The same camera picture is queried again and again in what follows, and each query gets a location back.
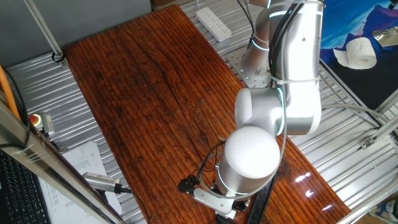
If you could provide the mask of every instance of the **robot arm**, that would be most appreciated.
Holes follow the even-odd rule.
[[[244,88],[238,93],[237,130],[227,139],[217,168],[215,184],[221,195],[210,189],[181,190],[225,217],[233,217],[234,201],[249,200],[273,178],[281,160],[276,136],[284,128],[286,134],[309,134],[320,123],[318,62],[323,1],[266,2],[267,8],[256,21],[256,35],[242,58],[242,68],[255,73],[268,70],[270,37],[280,35],[275,31],[286,22],[281,20],[292,2],[303,5],[282,35],[280,52],[271,68],[271,78],[282,88]]]

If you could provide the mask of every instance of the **black keyboard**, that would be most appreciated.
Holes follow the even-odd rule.
[[[1,149],[0,223],[50,223],[37,176]]]

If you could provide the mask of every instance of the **wooden tabletop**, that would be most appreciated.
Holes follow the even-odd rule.
[[[153,223],[213,223],[214,211],[178,192],[177,185],[235,130],[234,102],[243,85],[181,9],[166,7],[65,50]],[[213,178],[204,176],[208,183]],[[288,140],[263,222],[336,223],[348,213]],[[238,214],[236,222],[244,223],[246,215]]]

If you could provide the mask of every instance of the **white power strip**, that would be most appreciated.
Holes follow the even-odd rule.
[[[231,30],[207,7],[197,11],[197,19],[219,42],[232,35]]]

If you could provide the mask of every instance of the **paper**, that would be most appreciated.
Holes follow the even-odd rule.
[[[64,158],[80,173],[92,172],[95,174],[106,175],[102,163],[100,151],[96,143],[88,142],[70,152],[63,154]],[[40,179],[40,186],[43,191],[50,221],[61,224],[90,224],[100,223],[96,218],[90,216],[84,209],[73,203],[69,198],[55,190],[46,181]],[[119,214],[122,208],[115,193],[106,192],[109,204]]]
[[[347,51],[335,50],[340,65],[352,69],[368,69],[376,65],[376,54],[369,39],[360,37],[348,42]]]

